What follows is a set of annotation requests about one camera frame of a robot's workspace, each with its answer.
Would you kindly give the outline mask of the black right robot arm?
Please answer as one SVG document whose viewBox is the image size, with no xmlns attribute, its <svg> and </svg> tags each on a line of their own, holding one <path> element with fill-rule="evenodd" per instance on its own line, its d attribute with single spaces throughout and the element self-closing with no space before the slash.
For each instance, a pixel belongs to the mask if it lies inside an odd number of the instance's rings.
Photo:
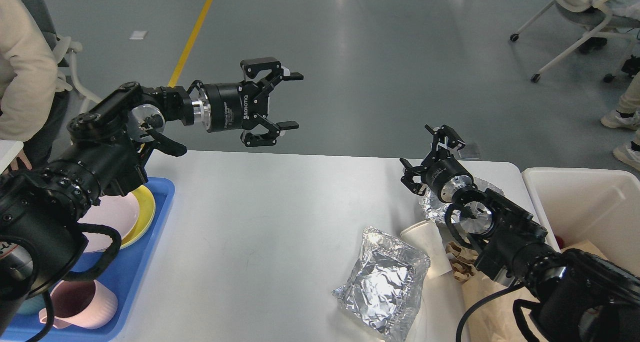
<svg viewBox="0 0 640 342">
<path fill-rule="evenodd" d="M 528 342 L 637 342 L 639 279 L 627 269 L 578 249 L 563 253 L 546 243 L 547 230 L 527 210 L 492 189 L 480 190 L 454 157 L 466 143 L 450 126 L 428 128 L 430 153 L 419 165 L 402 158 L 402 183 L 414 194 L 428 190 L 447 205 L 444 221 L 454 239 L 478 252 L 476 269 L 504 289 L 473 304 L 455 332 L 460 341 L 469 317 L 484 304 L 526 288 L 536 301 L 516 299 L 512 312 Z"/>
</svg>

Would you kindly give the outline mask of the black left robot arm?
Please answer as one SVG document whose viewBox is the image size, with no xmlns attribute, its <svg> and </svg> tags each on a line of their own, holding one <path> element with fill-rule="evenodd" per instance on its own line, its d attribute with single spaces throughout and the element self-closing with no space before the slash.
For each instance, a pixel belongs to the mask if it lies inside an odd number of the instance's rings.
<svg viewBox="0 0 640 342">
<path fill-rule="evenodd" d="M 302 80 L 274 57 L 242 60 L 243 80 L 190 87 L 143 87 L 124 83 L 89 112 L 70 121 L 72 145 L 60 158 L 35 170 L 1 178 L 1 330 L 21 305 L 42 295 L 46 325 L 53 325 L 50 289 L 60 281 L 97 279 L 117 257 L 121 234 L 112 227 L 80 222 L 102 196 L 125 196 L 148 181 L 154 150 L 183 156 L 186 147 L 162 134 L 179 120 L 202 122 L 208 132 L 242 129 L 249 147 L 273 146 L 295 121 L 268 119 L 269 96 L 281 82 Z"/>
</svg>

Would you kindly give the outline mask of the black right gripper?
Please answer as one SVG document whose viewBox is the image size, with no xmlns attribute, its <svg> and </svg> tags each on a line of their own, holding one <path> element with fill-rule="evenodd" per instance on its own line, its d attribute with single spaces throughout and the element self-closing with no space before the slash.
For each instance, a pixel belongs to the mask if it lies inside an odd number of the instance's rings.
<svg viewBox="0 0 640 342">
<path fill-rule="evenodd" d="M 400 158 L 403 166 L 402 184 L 416 196 L 425 196 L 429 187 L 440 201 L 451 203 L 455 192 L 474 184 L 473 176 L 455 159 L 454 151 L 466 147 L 466 142 L 450 126 L 425 129 L 433 136 L 430 153 L 422 165 L 413 166 L 405 158 Z M 416 182 L 416 176 L 422 176 L 422 182 Z"/>
</svg>

